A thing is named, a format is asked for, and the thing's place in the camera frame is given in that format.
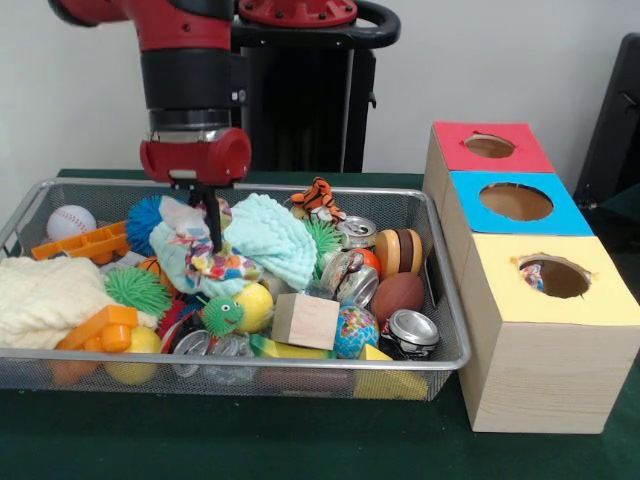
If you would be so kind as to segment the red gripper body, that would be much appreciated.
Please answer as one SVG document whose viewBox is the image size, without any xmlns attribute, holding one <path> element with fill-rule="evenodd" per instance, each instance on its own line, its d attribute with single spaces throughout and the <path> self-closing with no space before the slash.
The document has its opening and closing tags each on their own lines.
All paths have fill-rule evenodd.
<svg viewBox="0 0 640 480">
<path fill-rule="evenodd" d="M 240 128 L 212 132 L 156 132 L 140 145 L 146 174 L 160 183 L 194 181 L 206 186 L 229 186 L 243 180 L 250 169 L 252 148 Z"/>
</svg>

